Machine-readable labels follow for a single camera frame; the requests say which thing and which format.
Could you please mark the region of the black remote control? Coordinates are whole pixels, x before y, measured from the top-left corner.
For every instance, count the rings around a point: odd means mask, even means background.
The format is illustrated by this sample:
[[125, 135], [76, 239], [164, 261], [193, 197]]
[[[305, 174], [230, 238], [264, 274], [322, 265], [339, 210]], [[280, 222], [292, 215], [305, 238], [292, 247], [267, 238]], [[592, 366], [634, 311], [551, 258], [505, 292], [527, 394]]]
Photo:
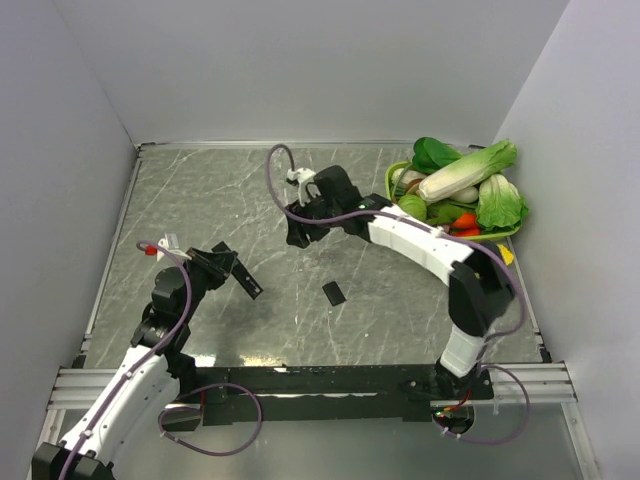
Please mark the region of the black remote control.
[[252, 300], [256, 300], [261, 295], [263, 288], [240, 261], [235, 250], [225, 242], [220, 242], [211, 249], [211, 253], [215, 256], [214, 264], [221, 273], [226, 278], [232, 276]]

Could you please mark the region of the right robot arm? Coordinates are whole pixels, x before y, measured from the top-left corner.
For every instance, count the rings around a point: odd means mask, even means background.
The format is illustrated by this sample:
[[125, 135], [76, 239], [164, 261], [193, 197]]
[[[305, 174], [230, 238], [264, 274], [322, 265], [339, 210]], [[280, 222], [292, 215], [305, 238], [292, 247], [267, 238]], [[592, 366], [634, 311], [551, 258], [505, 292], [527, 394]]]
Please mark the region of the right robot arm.
[[436, 383], [444, 396], [462, 396], [471, 387], [470, 373], [480, 362], [491, 325], [515, 297], [504, 269], [494, 261], [500, 257], [497, 247], [484, 244], [479, 251], [447, 239], [388, 199], [361, 195], [340, 166], [318, 173], [289, 169], [286, 181], [298, 189], [298, 199], [286, 207], [289, 245], [306, 248], [340, 228], [408, 258], [448, 287], [453, 326], [437, 362]]

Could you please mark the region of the black battery compartment cover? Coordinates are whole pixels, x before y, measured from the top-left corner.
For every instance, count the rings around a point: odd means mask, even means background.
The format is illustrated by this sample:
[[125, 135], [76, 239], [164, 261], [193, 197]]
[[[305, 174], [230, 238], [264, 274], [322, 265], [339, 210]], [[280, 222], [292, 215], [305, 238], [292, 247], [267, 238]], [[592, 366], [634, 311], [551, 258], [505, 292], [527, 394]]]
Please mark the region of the black battery compartment cover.
[[345, 294], [336, 281], [326, 283], [322, 286], [322, 290], [332, 306], [338, 306], [346, 301]]

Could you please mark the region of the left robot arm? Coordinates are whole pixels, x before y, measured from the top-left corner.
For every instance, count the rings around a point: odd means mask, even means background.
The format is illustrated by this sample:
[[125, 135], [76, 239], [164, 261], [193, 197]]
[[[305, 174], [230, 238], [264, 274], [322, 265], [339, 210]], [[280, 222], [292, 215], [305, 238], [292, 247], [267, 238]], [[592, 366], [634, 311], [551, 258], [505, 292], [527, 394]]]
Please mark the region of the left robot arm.
[[238, 255], [220, 242], [209, 251], [191, 248], [169, 257], [174, 264], [156, 275], [151, 300], [118, 370], [61, 440], [37, 448], [33, 478], [115, 478], [117, 461], [145, 421], [172, 400], [195, 395], [195, 361], [182, 351], [188, 323], [205, 295], [231, 276]]

